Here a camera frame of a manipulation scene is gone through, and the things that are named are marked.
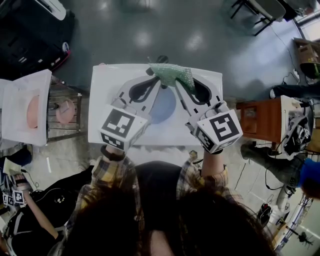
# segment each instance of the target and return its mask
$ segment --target white cube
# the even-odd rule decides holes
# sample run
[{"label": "white cube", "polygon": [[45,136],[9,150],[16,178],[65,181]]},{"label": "white cube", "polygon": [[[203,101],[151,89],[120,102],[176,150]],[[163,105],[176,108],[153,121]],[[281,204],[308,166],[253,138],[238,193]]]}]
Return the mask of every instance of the white cube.
[{"label": "white cube", "polygon": [[198,121],[194,135],[213,153],[235,143],[243,132],[236,112],[232,109]]},{"label": "white cube", "polygon": [[106,104],[98,130],[106,144],[127,151],[144,134],[148,125],[147,119]]}]

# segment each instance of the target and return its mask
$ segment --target plaid sleeve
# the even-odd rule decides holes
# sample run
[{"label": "plaid sleeve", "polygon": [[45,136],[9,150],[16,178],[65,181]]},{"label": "plaid sleeve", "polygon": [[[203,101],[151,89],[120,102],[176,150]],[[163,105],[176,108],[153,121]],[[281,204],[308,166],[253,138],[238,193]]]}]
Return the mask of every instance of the plaid sleeve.
[{"label": "plaid sleeve", "polygon": [[226,165],[224,166],[223,172],[213,176],[202,177],[200,171],[192,163],[192,158],[190,158],[182,166],[176,187],[176,198],[180,199],[187,193],[195,192],[206,186],[215,187],[216,192],[228,201],[235,201],[242,204],[243,199],[241,195],[228,188],[227,185],[228,169]]},{"label": "plaid sleeve", "polygon": [[69,221],[66,224],[67,235],[69,235],[79,211],[87,206],[85,197],[95,187],[95,184],[103,181],[107,183],[108,187],[111,188],[114,184],[114,181],[121,180],[124,177],[124,175],[127,173],[127,170],[132,166],[133,164],[128,157],[126,157],[124,160],[120,162],[116,162],[116,161],[106,162],[103,160],[101,156],[96,160],[96,163],[92,169],[91,184],[84,185],[81,188],[76,201],[75,209]]}]

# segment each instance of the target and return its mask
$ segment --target blue shirt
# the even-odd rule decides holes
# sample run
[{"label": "blue shirt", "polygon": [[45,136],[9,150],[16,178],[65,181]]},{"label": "blue shirt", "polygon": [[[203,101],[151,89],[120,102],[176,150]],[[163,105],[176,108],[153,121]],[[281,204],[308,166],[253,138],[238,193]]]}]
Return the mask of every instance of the blue shirt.
[{"label": "blue shirt", "polygon": [[303,163],[298,187],[301,188],[308,178],[320,184],[320,162],[312,161],[310,158],[305,159]]}]

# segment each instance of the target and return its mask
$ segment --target blue circle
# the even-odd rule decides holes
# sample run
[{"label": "blue circle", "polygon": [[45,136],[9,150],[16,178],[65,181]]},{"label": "blue circle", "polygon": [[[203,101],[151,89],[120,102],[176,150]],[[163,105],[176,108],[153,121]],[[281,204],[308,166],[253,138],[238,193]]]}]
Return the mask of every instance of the blue circle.
[{"label": "blue circle", "polygon": [[167,87],[166,89],[163,89],[160,87],[153,107],[149,113],[151,116],[151,124],[160,124],[171,117],[171,115],[174,113],[177,100],[172,90],[175,90],[175,88]]}]

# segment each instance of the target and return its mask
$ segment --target pink plate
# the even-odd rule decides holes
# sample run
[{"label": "pink plate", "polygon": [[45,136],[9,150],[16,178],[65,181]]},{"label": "pink plate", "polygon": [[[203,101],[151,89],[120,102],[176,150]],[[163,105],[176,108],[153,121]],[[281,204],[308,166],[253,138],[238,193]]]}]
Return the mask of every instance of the pink plate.
[{"label": "pink plate", "polygon": [[66,101],[68,101],[69,108],[65,112],[61,113],[59,108],[55,111],[56,119],[63,125],[68,124],[75,115],[75,104],[70,99]]},{"label": "pink plate", "polygon": [[38,107],[39,95],[32,98],[26,111],[26,122],[31,129],[38,127]]}]

